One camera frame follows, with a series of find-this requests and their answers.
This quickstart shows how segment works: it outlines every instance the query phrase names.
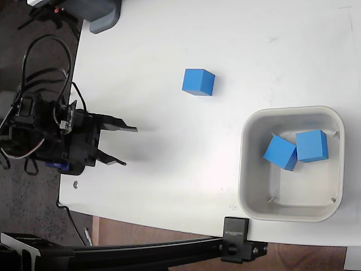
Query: wooden floor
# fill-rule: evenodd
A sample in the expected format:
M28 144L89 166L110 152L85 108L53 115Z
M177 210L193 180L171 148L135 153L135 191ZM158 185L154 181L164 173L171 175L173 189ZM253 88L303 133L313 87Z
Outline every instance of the wooden floor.
M200 235L161 230L107 220L95 219L93 223L95 244L145 244L200 237ZM345 247L314 247L288 244L269 244L268 254L242 265L223 263L220 259L203 261L171 268L174 271L238 271L238 270L343 270Z

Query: white table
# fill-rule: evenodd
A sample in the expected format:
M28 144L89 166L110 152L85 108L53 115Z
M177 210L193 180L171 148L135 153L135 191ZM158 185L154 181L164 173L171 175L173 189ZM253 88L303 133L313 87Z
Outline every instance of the white table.
M237 199L246 119L262 108L325 105L346 128L341 206L320 223L252 220L249 239L361 246L358 2L124 0L114 28L94 35L85 23L74 81L90 112L122 118L139 133L102 132L100 149L128 165L97 163L62 176L60 202L222 236L224 217L246 217ZM181 90L186 68L216 75L212 97Z

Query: blue block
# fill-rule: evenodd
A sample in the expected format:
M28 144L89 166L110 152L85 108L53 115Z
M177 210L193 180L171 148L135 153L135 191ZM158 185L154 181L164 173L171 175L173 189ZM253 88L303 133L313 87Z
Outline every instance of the blue block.
M328 159L327 136L321 130L296 134L297 159L313 162Z
M292 171L297 163L296 145L275 135L263 158L283 169Z
M193 95L212 96L215 75L205 69L186 69L182 90Z

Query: black bracket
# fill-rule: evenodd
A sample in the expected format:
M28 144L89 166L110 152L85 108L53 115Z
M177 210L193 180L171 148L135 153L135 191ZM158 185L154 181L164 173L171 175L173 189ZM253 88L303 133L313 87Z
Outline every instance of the black bracket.
M267 254L267 243L247 240L248 224L247 218L224 218L222 261L241 264Z

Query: plastic bin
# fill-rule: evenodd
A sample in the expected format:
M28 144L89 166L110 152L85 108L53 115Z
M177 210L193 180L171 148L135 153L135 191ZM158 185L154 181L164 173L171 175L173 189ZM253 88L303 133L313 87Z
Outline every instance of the plastic bin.
M263 158L272 135L296 143L296 134L321 129L329 159L299 161L286 171ZM345 127L326 106L260 110L247 120L241 137L239 202L251 218L319 222L334 214L342 199Z

